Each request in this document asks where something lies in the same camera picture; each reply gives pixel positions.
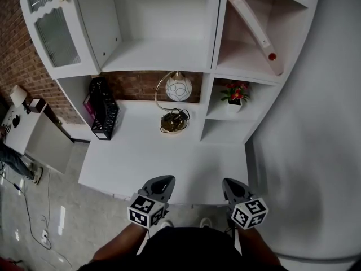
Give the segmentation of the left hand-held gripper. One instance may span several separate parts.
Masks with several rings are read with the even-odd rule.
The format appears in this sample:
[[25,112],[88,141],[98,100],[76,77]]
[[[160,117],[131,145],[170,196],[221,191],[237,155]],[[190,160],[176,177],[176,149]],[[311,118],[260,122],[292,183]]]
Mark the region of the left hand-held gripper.
[[173,175],[158,176],[148,180],[142,187],[145,194],[164,194],[164,203],[134,193],[127,206],[127,219],[143,228],[150,229],[164,218],[168,201],[173,193],[176,179]]

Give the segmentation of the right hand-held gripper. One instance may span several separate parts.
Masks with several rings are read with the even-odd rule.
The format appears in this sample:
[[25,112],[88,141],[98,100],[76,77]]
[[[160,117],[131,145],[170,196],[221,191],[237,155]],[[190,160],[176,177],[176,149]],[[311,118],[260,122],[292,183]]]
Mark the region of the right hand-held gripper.
[[[222,181],[224,199],[229,205],[234,203],[235,196],[253,196],[248,185],[232,179]],[[234,206],[230,219],[240,228],[247,230],[263,223],[268,214],[268,207],[262,198],[238,203]]]

